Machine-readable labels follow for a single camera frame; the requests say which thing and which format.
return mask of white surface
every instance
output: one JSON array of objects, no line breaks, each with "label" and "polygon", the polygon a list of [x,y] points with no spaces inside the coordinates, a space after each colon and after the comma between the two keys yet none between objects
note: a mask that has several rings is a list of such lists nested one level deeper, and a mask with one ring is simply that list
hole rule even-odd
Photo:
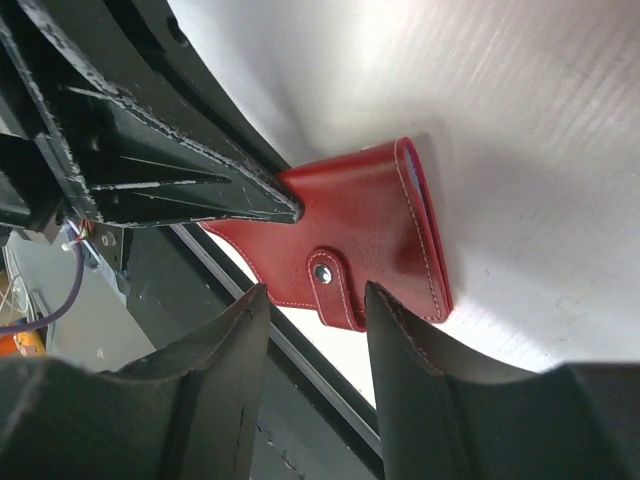
[{"label": "white surface", "polygon": [[638,360],[640,2],[170,3],[292,165],[431,135],[445,330],[536,370]]}]

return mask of wallet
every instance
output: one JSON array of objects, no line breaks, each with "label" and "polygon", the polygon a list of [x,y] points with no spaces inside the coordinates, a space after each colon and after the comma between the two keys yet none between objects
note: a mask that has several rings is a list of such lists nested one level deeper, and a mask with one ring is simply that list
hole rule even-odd
[{"label": "wallet", "polygon": [[278,306],[318,311],[325,325],[365,331],[365,286],[384,286],[431,323],[453,301],[435,212],[408,138],[287,170],[304,205],[294,225],[216,220],[201,226],[234,247]]}]

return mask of black plastic bracket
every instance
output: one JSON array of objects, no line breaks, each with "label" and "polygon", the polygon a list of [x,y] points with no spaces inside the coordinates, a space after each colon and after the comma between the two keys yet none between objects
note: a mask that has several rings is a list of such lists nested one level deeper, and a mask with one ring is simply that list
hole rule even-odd
[{"label": "black plastic bracket", "polygon": [[448,337],[374,284],[367,328],[387,480],[639,478],[638,365],[535,375]]},{"label": "black plastic bracket", "polygon": [[0,134],[0,224],[42,231],[62,201],[62,190],[38,148]]},{"label": "black plastic bracket", "polygon": [[256,286],[118,373],[3,359],[3,478],[248,478],[269,319]]},{"label": "black plastic bracket", "polygon": [[65,196],[82,217],[122,227],[294,223],[302,206],[273,176],[284,162],[247,133],[161,4],[162,28],[149,2],[0,5],[0,39],[44,124],[34,143]]}]

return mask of orange object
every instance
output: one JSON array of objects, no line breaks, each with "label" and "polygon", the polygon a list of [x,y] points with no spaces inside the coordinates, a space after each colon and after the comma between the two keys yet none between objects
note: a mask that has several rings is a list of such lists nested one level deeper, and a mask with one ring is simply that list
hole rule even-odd
[{"label": "orange object", "polygon": [[0,337],[0,357],[13,355],[18,352],[16,342],[13,341],[13,335],[5,335]]},{"label": "orange object", "polygon": [[23,357],[43,357],[47,354],[37,332],[17,333],[13,340]]}]

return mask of purple cable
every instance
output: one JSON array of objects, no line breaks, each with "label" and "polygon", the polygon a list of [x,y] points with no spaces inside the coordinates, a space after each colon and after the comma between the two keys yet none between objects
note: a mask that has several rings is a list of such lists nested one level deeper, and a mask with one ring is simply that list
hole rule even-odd
[{"label": "purple cable", "polygon": [[39,328],[46,327],[47,325],[55,322],[73,306],[78,298],[80,292],[80,286],[82,285],[82,276],[84,274],[84,258],[82,255],[82,246],[80,243],[76,243],[73,246],[73,251],[76,254],[76,276],[73,279],[73,285],[71,291],[65,302],[55,312],[47,315],[46,317],[36,320],[35,322],[23,324],[23,325],[9,325],[8,327],[0,327],[0,337],[3,335],[15,335],[16,333],[30,332],[32,330],[38,330]]}]

